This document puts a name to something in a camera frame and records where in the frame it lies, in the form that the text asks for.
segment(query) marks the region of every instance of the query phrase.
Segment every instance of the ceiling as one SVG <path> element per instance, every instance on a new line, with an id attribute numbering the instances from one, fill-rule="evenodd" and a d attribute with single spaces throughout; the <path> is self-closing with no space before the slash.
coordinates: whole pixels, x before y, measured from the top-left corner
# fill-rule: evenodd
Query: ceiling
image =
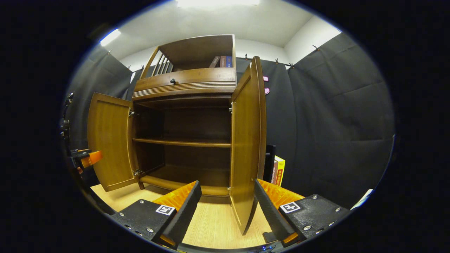
<path id="1" fill-rule="evenodd" d="M 238 39 L 284 47 L 313 15 L 282 0 L 259 5 L 177 7 L 175 0 L 149 7 L 119 27 L 105 46 L 118 60 L 165 43 L 204 35 L 235 34 Z"/>

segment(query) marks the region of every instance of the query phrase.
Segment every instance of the cabinet shelf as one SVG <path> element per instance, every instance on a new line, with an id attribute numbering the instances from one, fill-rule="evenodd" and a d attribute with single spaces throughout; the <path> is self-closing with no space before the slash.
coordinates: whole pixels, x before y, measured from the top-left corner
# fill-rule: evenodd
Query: cabinet shelf
<path id="1" fill-rule="evenodd" d="M 206 170 L 166 165 L 139 178 L 139 181 L 168 190 L 176 190 L 198 180 L 203 195 L 226 197 L 229 196 L 229 176 L 228 170 Z"/>
<path id="2" fill-rule="evenodd" d="M 211 148 L 230 148 L 229 140 L 210 140 L 210 139 L 180 139 L 180 138 L 133 138 L 136 142 L 145 142 L 162 145 L 188 146 L 188 147 L 211 147 Z"/>

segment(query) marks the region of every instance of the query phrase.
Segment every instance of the open cabinet door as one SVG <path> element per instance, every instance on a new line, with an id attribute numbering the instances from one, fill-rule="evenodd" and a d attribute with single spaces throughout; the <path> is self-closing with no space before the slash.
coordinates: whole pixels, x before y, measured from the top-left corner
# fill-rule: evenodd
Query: open cabinet door
<path id="1" fill-rule="evenodd" d="M 95 174 L 105 191 L 134 182 L 135 162 L 129 116 L 131 101 L 94 93 L 89 108 L 87 139 L 89 149 L 101 150 L 103 159 L 94 165 Z"/>
<path id="2" fill-rule="evenodd" d="M 253 57 L 231 96 L 230 200 L 242 235 L 257 202 L 255 180 L 262 179 L 266 153 L 266 98 L 259 57 Z"/>

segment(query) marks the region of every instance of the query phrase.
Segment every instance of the wooden floor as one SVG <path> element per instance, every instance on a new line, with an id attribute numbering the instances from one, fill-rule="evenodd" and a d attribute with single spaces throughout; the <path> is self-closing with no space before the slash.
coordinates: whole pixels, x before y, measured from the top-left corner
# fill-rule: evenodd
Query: wooden floor
<path id="1" fill-rule="evenodd" d="M 144 185 L 145 190 L 140 190 L 137 183 L 110 192 L 105 192 L 101 185 L 91 188 L 119 212 L 139 199 L 152 201 L 162 195 L 152 186 Z M 259 205 L 247 234 L 242 236 L 229 204 L 199 202 L 183 243 L 205 248 L 245 248 L 265 244 L 262 233 L 271 231 Z"/>

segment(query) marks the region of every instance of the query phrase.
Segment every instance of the book spine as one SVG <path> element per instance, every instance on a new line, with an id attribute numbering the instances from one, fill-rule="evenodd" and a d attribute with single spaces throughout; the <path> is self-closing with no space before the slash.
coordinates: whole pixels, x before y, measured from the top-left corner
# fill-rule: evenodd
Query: book spine
<path id="1" fill-rule="evenodd" d="M 231 56 L 226 57 L 226 67 L 231 68 L 233 66 L 233 62 L 231 61 Z"/>
<path id="2" fill-rule="evenodd" d="M 285 165 L 286 161 L 279 158 L 278 156 L 275 156 L 275 160 L 278 162 L 278 170 L 277 170 L 277 177 L 276 177 L 275 184 L 277 186 L 281 187 L 281 182 L 283 181 L 283 175 L 284 175 L 284 165 Z"/>
<path id="3" fill-rule="evenodd" d="M 212 60 L 212 63 L 211 63 L 211 65 L 209 65 L 209 67 L 215 68 L 217 66 L 217 63 L 219 62 L 220 58 L 221 58 L 220 56 L 214 57 L 214 60 Z"/>
<path id="4" fill-rule="evenodd" d="M 274 161 L 274 169 L 272 171 L 272 179 L 270 180 L 271 184 L 275 184 L 275 179 L 276 179 L 276 175 L 277 175 L 277 170 L 278 170 L 278 162 Z"/>
<path id="5" fill-rule="evenodd" d="M 225 68 L 225 64 L 226 64 L 226 56 L 221 56 L 220 57 L 220 67 L 221 68 Z"/>

